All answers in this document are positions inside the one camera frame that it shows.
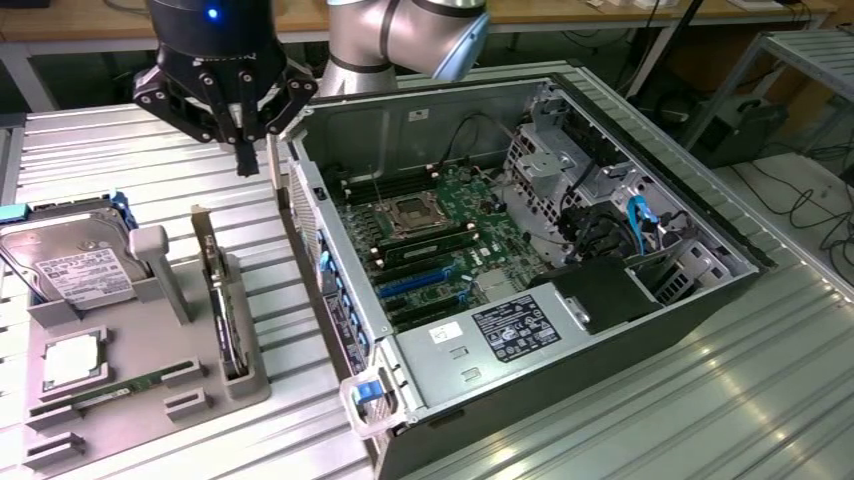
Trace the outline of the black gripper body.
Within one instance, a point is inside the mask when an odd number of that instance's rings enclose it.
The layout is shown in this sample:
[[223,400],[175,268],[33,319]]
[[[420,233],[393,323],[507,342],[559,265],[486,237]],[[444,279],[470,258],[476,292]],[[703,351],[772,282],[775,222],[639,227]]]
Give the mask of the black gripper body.
[[189,96],[195,80],[212,72],[231,113],[247,139],[247,74],[261,89],[283,79],[287,56],[276,37],[268,1],[151,1],[149,19],[157,38],[156,65]]

